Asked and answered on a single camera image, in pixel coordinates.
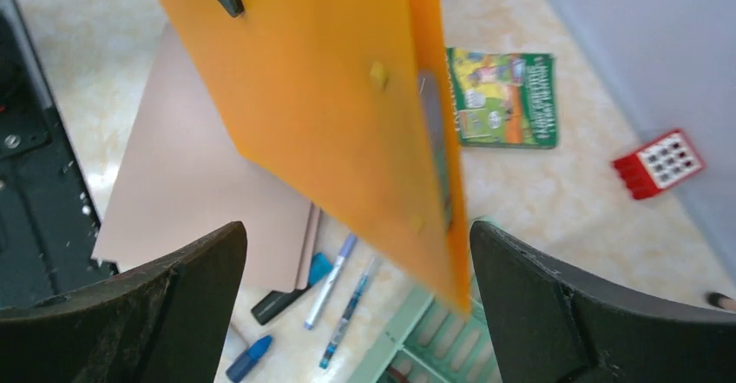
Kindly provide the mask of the orange folder binder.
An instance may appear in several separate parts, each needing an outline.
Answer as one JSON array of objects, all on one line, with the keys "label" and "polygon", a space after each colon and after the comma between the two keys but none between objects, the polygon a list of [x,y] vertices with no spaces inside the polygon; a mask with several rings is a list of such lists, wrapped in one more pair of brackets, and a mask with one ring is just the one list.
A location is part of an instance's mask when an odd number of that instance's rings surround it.
[{"label": "orange folder binder", "polygon": [[463,313],[440,0],[159,0],[235,147]]}]

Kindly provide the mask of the pink music stand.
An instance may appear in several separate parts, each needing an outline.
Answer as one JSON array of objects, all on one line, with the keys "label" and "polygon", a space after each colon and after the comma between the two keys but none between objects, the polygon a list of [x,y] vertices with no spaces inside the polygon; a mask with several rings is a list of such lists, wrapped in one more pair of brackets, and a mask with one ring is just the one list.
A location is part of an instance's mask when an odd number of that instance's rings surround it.
[{"label": "pink music stand", "polygon": [[722,293],[708,292],[705,295],[706,302],[720,309],[736,312],[736,300]]}]

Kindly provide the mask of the black marker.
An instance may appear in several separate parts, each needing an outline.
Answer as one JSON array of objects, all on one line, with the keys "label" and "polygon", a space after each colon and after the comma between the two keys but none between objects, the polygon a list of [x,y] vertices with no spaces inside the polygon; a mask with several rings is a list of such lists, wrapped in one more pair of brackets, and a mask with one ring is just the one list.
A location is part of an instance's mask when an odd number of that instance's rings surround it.
[{"label": "black marker", "polygon": [[308,272],[307,285],[290,293],[271,291],[251,308],[252,317],[258,324],[264,326],[324,279],[331,271],[332,263],[326,256],[323,253],[315,254],[312,257]]}]

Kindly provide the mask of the green plastic file rack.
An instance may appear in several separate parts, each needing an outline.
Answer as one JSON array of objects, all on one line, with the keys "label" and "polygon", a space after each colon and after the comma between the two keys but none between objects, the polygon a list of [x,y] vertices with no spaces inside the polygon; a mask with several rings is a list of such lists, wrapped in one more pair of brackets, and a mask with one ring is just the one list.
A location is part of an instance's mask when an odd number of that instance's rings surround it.
[{"label": "green plastic file rack", "polygon": [[384,326],[346,380],[501,382],[471,256],[468,269],[467,315],[407,277],[394,294],[379,285],[378,294],[389,298],[380,311]]}]

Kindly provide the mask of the blue marker cap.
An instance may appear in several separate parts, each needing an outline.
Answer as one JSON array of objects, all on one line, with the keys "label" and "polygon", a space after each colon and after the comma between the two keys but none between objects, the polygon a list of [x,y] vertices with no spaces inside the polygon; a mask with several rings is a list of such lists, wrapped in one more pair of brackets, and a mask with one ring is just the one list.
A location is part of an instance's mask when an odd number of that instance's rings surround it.
[{"label": "blue marker cap", "polygon": [[230,381],[240,383],[258,365],[272,343],[272,335],[266,335],[241,353],[226,370],[226,376]]}]

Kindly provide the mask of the blue clear gel pen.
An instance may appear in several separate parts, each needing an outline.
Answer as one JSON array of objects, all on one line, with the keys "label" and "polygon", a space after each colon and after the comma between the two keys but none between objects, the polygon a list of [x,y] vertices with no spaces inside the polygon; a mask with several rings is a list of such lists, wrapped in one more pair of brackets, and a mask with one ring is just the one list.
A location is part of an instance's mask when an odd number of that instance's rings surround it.
[{"label": "blue clear gel pen", "polygon": [[322,357],[320,358],[320,361],[319,361],[320,369],[326,370],[329,367],[332,357],[338,350],[340,343],[345,337],[346,330],[350,325],[352,316],[354,315],[354,312],[358,306],[358,303],[363,293],[365,292],[365,290],[369,287],[369,284],[373,276],[377,272],[381,262],[382,262],[382,259],[380,256],[373,255],[366,269],[361,274],[360,279],[358,280],[357,286],[353,290],[352,296],[348,300],[346,307],[343,313],[341,314],[339,321],[337,322],[337,325],[335,326],[332,332],[331,338],[329,342],[327,343],[325,351]]}]

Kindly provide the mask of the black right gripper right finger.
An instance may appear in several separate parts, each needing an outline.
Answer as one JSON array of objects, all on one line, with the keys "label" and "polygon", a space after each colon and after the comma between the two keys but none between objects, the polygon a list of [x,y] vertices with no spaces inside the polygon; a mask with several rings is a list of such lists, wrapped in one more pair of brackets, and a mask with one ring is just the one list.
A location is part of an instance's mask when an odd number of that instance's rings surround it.
[{"label": "black right gripper right finger", "polygon": [[560,261],[487,221],[470,229],[505,382],[732,382],[735,316]]}]

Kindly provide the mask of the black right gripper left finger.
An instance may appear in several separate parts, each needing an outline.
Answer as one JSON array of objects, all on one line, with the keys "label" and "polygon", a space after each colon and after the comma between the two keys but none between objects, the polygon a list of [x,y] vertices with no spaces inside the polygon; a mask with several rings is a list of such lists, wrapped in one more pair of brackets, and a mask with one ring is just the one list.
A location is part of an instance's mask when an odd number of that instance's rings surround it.
[{"label": "black right gripper left finger", "polygon": [[246,252],[232,221],[104,281],[4,309],[2,381],[213,381]]}]

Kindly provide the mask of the green Treehouse paperback book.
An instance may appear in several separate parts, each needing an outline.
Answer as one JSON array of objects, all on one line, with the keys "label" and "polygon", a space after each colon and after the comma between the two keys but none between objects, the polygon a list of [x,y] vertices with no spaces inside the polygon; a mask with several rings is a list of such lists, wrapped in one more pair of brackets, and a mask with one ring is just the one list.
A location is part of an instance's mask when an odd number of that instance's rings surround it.
[{"label": "green Treehouse paperback book", "polygon": [[445,49],[457,139],[464,147],[554,149],[555,56]]}]

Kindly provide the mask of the red grid pen holder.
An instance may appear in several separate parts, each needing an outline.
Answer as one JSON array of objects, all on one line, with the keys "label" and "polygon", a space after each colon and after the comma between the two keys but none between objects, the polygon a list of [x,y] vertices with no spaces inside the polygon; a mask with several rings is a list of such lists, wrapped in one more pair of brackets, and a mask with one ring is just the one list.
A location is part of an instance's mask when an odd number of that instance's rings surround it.
[{"label": "red grid pen holder", "polygon": [[660,195],[706,168],[682,129],[656,137],[611,165],[636,201]]}]

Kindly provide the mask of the white blue pen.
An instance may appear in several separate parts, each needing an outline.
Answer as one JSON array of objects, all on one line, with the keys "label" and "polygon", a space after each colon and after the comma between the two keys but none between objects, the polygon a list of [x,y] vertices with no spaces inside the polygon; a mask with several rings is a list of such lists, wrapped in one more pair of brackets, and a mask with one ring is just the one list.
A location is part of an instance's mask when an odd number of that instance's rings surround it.
[{"label": "white blue pen", "polygon": [[358,237],[354,233],[349,233],[345,238],[345,241],[338,253],[338,256],[333,264],[331,272],[326,276],[325,283],[320,289],[317,298],[312,305],[312,309],[305,319],[305,329],[312,330],[322,314],[325,305],[330,298],[332,291],[336,285],[336,282],[345,267],[347,259],[350,257],[355,244],[358,241]]}]

